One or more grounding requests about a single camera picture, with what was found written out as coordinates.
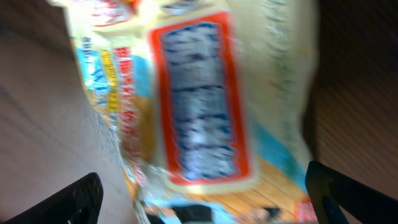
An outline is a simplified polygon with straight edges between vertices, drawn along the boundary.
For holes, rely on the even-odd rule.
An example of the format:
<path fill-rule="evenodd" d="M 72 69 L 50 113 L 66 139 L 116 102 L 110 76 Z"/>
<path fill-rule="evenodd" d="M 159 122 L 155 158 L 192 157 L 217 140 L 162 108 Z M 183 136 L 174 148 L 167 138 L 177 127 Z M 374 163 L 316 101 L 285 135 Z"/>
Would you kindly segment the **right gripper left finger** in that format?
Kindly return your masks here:
<path fill-rule="evenodd" d="M 91 172 L 4 224 L 97 224 L 103 186 Z"/>

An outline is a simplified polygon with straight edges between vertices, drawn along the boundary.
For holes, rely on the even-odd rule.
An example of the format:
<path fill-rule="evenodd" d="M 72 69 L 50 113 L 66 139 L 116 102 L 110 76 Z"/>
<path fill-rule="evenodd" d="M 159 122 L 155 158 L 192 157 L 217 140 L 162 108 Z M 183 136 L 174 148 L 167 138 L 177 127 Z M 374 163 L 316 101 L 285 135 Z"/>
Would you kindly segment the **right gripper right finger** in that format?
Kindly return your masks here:
<path fill-rule="evenodd" d="M 397 223 L 397 200 L 317 161 L 308 165 L 305 185 L 320 224 L 348 224 L 346 210 L 363 224 Z"/>

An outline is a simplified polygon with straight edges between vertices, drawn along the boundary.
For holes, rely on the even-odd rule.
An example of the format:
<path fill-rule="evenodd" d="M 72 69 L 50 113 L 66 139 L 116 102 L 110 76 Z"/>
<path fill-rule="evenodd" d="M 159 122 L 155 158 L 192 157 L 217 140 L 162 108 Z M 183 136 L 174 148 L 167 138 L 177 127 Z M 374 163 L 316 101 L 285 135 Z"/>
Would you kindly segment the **yellow chips bag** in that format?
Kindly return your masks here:
<path fill-rule="evenodd" d="M 315 0 L 53 1 L 139 223 L 315 223 Z"/>

